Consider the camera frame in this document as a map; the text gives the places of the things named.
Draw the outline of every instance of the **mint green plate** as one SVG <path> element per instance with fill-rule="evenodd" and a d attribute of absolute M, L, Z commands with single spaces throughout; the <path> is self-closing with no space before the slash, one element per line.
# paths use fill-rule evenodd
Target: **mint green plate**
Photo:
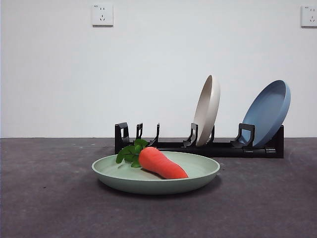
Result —
<path fill-rule="evenodd" d="M 209 183 L 218 172 L 220 165 L 210 158 L 181 153 L 163 152 L 170 160 L 179 164 L 188 178 L 162 179 L 141 168 L 132 168 L 130 163 L 115 162 L 117 155 L 101 158 L 92 164 L 92 169 L 101 182 L 109 187 L 140 194 L 174 194 L 188 192 Z"/>

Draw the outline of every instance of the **green leaf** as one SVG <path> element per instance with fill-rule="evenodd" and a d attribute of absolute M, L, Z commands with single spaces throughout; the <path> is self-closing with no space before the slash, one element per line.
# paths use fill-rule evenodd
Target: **green leaf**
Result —
<path fill-rule="evenodd" d="M 136 146 L 135 146 L 135 152 L 136 152 L 137 154 L 139 154 L 139 153 L 141 152 L 141 150 L 142 150 L 142 146 L 141 146 L 141 145 L 136 145 Z"/>
<path fill-rule="evenodd" d="M 128 162 L 133 162 L 133 156 L 135 155 L 134 154 L 124 155 L 124 160 Z"/>
<path fill-rule="evenodd" d="M 126 160 L 129 161 L 129 159 L 130 159 L 130 162 L 132 162 L 132 157 L 133 157 L 133 155 L 134 155 L 135 153 L 136 153 L 136 151 L 135 151 L 135 146 L 134 146 L 134 145 L 126 146 L 126 147 L 124 147 L 123 149 L 121 149 L 121 150 L 119 151 L 115 162 L 116 162 L 117 164 L 120 164 L 123 159 L 126 159 L 127 156 L 128 156 L 128 157 L 127 157 Z"/>
<path fill-rule="evenodd" d="M 124 149 L 129 151 L 129 153 L 126 153 L 126 154 L 135 154 L 135 146 L 134 145 L 126 146 Z"/>
<path fill-rule="evenodd" d="M 117 158 L 115 159 L 115 162 L 117 164 L 120 164 L 122 162 L 123 158 L 124 158 L 124 154 L 122 153 L 122 150 L 120 150 L 118 155 L 117 155 Z"/>
<path fill-rule="evenodd" d="M 136 139 L 134 141 L 134 145 L 141 145 L 142 148 L 145 148 L 148 145 L 148 142 L 146 140 L 143 140 L 143 139 Z"/>
<path fill-rule="evenodd" d="M 133 168 L 140 168 L 141 165 L 139 164 L 139 161 L 137 160 L 137 161 L 133 161 L 133 162 L 132 162 L 131 167 L 133 167 Z"/>
<path fill-rule="evenodd" d="M 133 167 L 133 168 L 141 167 L 141 165 L 139 163 L 139 156 L 138 155 L 134 155 L 132 159 L 133 159 L 133 162 L 131 164 L 131 167 Z"/>

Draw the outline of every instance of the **plastic plate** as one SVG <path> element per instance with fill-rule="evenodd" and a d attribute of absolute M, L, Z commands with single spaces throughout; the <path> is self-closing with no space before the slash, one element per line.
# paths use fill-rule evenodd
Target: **plastic plate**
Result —
<path fill-rule="evenodd" d="M 194 154 L 163 152 L 170 160 L 179 164 L 188 178 L 162 179 L 141 168 L 132 168 L 130 163 L 115 162 L 116 155 L 101 158 L 92 164 L 92 169 L 101 182 L 109 187 L 140 194 L 174 194 L 200 188 L 209 183 L 218 172 L 217 161 Z"/>
<path fill-rule="evenodd" d="M 198 125 L 196 146 L 204 145 L 211 134 L 220 101 L 220 84 L 210 75 L 197 104 L 194 123 Z"/>
<path fill-rule="evenodd" d="M 263 147 L 281 127 L 291 102 L 291 92 L 282 80 L 270 83 L 253 101 L 243 123 L 255 126 L 253 147 Z M 246 143 L 250 132 L 243 130 L 240 142 Z"/>

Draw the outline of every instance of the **electrical outlet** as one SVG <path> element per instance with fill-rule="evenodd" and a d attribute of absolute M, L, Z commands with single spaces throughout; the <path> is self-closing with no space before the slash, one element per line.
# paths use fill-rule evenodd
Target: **electrical outlet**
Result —
<path fill-rule="evenodd" d="M 317 6 L 301 7 L 302 27 L 317 27 Z"/>
<path fill-rule="evenodd" d="M 91 8 L 93 26 L 113 26 L 113 6 L 110 3 L 95 4 Z"/>

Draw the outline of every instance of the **dish rack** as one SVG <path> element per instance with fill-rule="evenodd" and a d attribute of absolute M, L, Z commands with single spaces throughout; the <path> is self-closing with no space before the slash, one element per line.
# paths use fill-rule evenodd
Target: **dish rack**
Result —
<path fill-rule="evenodd" d="M 246 143 L 239 142 L 242 130 L 250 132 L 250 139 Z M 129 138 L 129 129 L 126 122 L 116 124 L 114 127 L 115 154 L 123 147 L 132 145 Z M 141 139 L 143 124 L 137 125 L 136 139 Z M 263 148 L 253 147 L 256 128 L 251 124 L 239 124 L 238 135 L 230 142 L 214 142 L 214 127 L 211 138 L 203 146 L 196 146 L 198 125 L 191 123 L 190 135 L 186 140 L 179 142 L 167 142 L 159 139 L 159 123 L 157 124 L 157 134 L 153 140 L 148 141 L 148 146 L 156 147 L 161 151 L 176 151 L 202 155 L 206 157 L 228 157 L 228 158 L 283 158 L 284 156 L 284 126 L 282 125 L 272 139 Z"/>

